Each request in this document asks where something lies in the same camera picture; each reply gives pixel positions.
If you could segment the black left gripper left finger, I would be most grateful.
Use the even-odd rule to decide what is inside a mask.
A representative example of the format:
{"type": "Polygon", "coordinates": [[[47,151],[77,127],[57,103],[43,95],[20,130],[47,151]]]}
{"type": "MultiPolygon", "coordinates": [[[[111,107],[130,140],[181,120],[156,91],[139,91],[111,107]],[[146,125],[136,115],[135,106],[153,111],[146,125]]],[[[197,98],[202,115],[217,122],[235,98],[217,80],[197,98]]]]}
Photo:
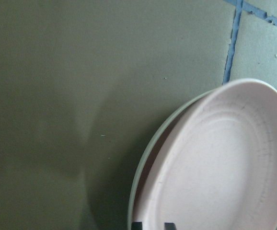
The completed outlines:
{"type": "Polygon", "coordinates": [[[132,230],[143,230],[142,222],[132,222],[132,230]]]}

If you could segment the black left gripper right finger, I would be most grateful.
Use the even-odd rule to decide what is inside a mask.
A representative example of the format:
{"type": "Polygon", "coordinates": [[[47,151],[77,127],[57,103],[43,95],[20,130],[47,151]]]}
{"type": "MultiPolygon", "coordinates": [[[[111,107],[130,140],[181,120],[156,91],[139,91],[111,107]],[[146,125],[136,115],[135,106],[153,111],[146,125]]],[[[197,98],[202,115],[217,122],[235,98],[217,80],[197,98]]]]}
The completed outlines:
{"type": "Polygon", "coordinates": [[[176,225],[172,222],[165,222],[164,229],[165,230],[176,230],[176,225]]]}

